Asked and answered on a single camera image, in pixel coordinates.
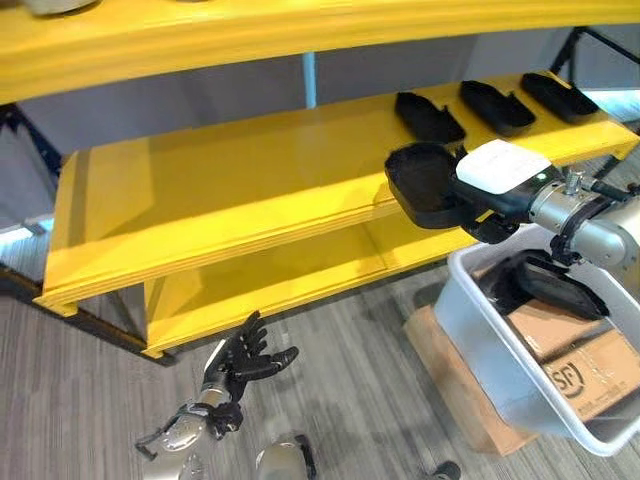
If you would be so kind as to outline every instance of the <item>white plastic bin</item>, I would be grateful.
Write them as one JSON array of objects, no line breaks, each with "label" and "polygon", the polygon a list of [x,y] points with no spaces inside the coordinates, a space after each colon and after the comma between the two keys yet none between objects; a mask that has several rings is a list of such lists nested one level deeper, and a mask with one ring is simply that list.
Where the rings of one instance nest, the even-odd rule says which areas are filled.
[{"label": "white plastic bin", "polygon": [[[435,313],[505,422],[573,437],[595,455],[613,455],[640,429],[640,389],[583,423],[471,277],[520,250],[548,250],[551,238],[532,225],[501,244],[453,253]],[[611,323],[640,351],[640,305],[609,273],[589,263],[573,266],[571,276],[607,303]]]}]

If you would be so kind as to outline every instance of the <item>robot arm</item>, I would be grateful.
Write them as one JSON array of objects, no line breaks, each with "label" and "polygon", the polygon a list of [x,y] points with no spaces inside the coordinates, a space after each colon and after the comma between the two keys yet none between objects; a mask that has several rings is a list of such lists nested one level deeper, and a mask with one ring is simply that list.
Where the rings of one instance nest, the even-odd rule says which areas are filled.
[{"label": "robot arm", "polygon": [[[571,265],[585,259],[638,284],[638,186],[627,192],[580,173],[565,178],[543,155],[502,140],[452,160],[448,198],[473,206],[476,217],[493,212],[483,221],[460,218],[458,224],[475,238],[499,243],[521,223],[536,223],[555,234],[554,260]],[[400,203],[407,208],[406,199]]]},{"label": "robot arm", "polygon": [[[247,382],[271,377],[284,370],[298,356],[297,347],[268,355],[264,321],[254,312],[238,331],[220,341],[207,361],[198,400],[178,412],[152,435],[136,442],[136,449],[149,462],[145,480],[188,480],[198,478],[202,465],[196,447],[203,437],[221,440],[242,423],[238,403]],[[148,446],[158,441],[157,452]]]}]

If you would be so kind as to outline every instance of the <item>cardboard box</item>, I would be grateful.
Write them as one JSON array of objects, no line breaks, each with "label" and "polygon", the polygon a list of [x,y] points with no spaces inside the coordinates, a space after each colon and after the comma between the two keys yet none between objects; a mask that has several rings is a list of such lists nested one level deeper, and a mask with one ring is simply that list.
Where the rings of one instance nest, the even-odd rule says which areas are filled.
[{"label": "cardboard box", "polygon": [[602,326],[601,320],[584,320],[539,300],[522,305],[508,318],[539,362]]},{"label": "cardboard box", "polygon": [[543,368],[583,421],[640,386],[640,356],[617,330],[588,341]]},{"label": "cardboard box", "polygon": [[471,448],[504,456],[537,436],[504,423],[431,307],[417,310],[404,330]]}]

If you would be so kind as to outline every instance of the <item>shelf board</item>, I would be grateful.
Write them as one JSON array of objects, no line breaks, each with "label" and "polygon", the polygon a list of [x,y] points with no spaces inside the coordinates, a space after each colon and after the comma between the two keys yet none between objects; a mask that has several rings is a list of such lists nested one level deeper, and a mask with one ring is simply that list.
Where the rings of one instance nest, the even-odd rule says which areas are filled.
[{"label": "shelf board", "polygon": [[637,0],[108,0],[0,9],[0,104],[177,70],[506,30],[640,22]]},{"label": "shelf board", "polygon": [[[569,126],[518,88],[538,120],[513,143],[566,165],[624,157],[638,137],[597,114]],[[493,134],[457,98],[458,84],[418,89],[450,111],[472,150]],[[65,164],[44,293],[63,315],[73,303],[178,271],[321,235],[399,211],[383,173],[411,141],[394,95],[120,142]]]},{"label": "shelf board", "polygon": [[[474,240],[460,229],[427,231],[404,214],[145,282],[147,354],[155,355],[263,315],[436,260]],[[377,233],[393,230],[392,240]],[[387,263],[390,256],[395,262]]]}]

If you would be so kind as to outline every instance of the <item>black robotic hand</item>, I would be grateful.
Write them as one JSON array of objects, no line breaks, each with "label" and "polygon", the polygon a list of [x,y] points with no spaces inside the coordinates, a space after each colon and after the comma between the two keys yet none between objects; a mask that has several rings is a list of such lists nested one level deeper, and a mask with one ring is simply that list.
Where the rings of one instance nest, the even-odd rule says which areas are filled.
[{"label": "black robotic hand", "polygon": [[287,368],[298,356],[298,348],[261,355],[267,347],[266,335],[260,312],[253,312],[233,336],[220,342],[205,367],[202,388],[206,389],[224,378],[231,401],[237,403],[247,382],[271,377]]}]

